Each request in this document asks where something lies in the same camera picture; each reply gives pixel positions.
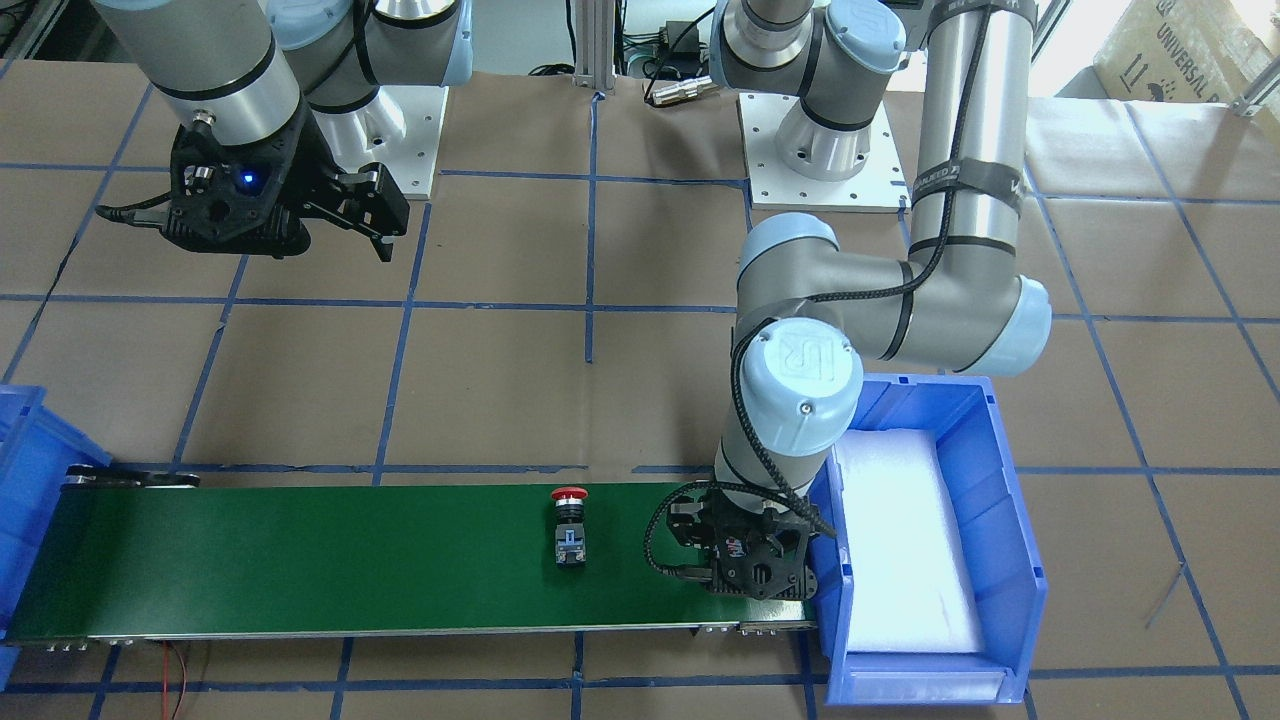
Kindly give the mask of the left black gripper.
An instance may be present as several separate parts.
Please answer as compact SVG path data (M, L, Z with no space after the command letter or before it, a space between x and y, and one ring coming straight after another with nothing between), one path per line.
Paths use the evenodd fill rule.
M759 486L694 482L668 493L668 529L703 565L669 565L668 575L713 594L806 601L817 575L806 564L814 523Z

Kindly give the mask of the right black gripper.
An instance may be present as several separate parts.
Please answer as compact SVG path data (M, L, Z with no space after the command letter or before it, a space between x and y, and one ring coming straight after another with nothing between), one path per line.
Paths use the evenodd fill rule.
M251 143L223 145L212 131L202 120L177 131L165 240L189 252L297 256L311 243L305 205L307 218L364 234L381 263L392 261L408 228L408 200L379 161L337 173L307 105Z

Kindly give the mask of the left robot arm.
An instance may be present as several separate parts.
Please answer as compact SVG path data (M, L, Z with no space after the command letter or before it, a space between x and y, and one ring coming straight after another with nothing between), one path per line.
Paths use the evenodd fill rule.
M1042 354L1051 304L1015 268L1034 1L721 1L710 70L795 99L783 163L852 178L908 53L927 55L904 259L846 252L803 211L748 234L736 279L730 411L712 477L660 501L649 568L716 594L809 600L813 541L838 538L808 491L850 427L863 359L1016 375Z

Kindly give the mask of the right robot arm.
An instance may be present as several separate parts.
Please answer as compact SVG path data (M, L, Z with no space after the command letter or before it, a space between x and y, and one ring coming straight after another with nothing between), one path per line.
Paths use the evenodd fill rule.
M429 193L470 1L97 1L179 118L169 188L96 208L189 252L305 252L308 218L388 263Z

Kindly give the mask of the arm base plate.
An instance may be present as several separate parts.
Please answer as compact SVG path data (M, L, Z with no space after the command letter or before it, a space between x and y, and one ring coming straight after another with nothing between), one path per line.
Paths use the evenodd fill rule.
M408 200L433 197L447 87L383 86L353 111L315 111L335 161L348 173L381 163Z
M741 94L739 110L754 208L852 213L910 208L883 108L855 131L818 126L796 97L786 95Z

